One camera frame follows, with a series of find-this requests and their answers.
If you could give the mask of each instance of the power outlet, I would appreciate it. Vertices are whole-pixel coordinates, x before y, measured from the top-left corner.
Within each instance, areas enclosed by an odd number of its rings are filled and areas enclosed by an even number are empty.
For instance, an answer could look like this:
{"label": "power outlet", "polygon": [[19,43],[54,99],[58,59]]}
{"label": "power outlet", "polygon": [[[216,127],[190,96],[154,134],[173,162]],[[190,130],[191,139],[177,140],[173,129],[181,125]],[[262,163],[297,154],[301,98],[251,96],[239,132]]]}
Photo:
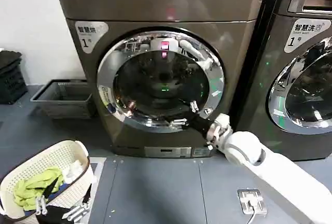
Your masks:
{"label": "power outlet", "polygon": [[266,215],[267,208],[264,203],[263,197],[258,189],[239,189],[238,195],[242,207],[242,211],[245,215],[252,215],[255,208],[257,215]]}

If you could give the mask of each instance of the gray floor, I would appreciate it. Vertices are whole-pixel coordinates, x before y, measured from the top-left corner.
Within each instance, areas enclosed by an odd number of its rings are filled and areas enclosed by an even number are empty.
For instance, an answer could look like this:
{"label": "gray floor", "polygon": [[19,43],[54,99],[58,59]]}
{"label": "gray floor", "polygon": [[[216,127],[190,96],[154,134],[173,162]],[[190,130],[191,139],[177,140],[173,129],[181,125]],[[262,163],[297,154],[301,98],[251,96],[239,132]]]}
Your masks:
{"label": "gray floor", "polygon": [[[222,155],[207,159],[120,157],[109,150],[109,137],[97,118],[51,120],[29,102],[0,105],[0,177],[39,150],[64,139],[82,141],[92,157],[106,157],[90,224],[245,224],[238,189],[256,188],[243,168]],[[332,158],[298,163],[332,189]],[[266,217],[254,224],[294,224],[266,197]]]}

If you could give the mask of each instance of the towel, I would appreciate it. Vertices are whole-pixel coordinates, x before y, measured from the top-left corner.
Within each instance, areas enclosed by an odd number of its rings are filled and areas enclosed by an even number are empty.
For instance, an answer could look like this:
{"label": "towel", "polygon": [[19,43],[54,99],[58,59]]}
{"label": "towel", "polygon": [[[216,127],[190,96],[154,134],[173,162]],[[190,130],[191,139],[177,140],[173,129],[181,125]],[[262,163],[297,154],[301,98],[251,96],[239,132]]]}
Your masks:
{"label": "towel", "polygon": [[45,188],[56,178],[58,181],[52,190],[55,193],[63,184],[62,171],[56,167],[49,167],[43,173],[35,175],[29,180],[20,180],[14,187],[14,198],[17,205],[23,207],[25,211],[36,209],[36,197],[42,196]]}

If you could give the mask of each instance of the washing machine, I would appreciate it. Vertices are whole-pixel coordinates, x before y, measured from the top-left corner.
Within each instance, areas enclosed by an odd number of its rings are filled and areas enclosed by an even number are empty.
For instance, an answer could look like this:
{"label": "washing machine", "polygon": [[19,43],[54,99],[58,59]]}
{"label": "washing machine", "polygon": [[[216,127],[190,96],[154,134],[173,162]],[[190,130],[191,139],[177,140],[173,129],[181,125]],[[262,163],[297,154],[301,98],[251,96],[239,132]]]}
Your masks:
{"label": "washing machine", "polygon": [[332,152],[332,0],[264,0],[232,110],[292,160]]}
{"label": "washing machine", "polygon": [[261,1],[60,0],[114,153],[211,155],[178,124],[228,112]]}

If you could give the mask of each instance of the washing machine door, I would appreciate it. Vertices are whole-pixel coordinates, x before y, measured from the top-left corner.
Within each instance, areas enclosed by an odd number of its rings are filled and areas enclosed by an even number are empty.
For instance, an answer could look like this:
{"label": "washing machine door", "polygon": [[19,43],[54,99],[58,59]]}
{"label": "washing machine door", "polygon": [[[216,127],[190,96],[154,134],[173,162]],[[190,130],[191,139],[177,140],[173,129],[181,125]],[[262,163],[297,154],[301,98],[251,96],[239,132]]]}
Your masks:
{"label": "washing machine door", "polygon": [[298,134],[332,131],[332,37],[295,57],[268,97],[272,120]]}
{"label": "washing machine door", "polygon": [[116,43],[98,69],[98,90],[117,119],[148,132],[171,133],[181,128],[190,102],[200,116],[216,109],[224,91],[218,57],[198,38],[181,31],[151,31]]}

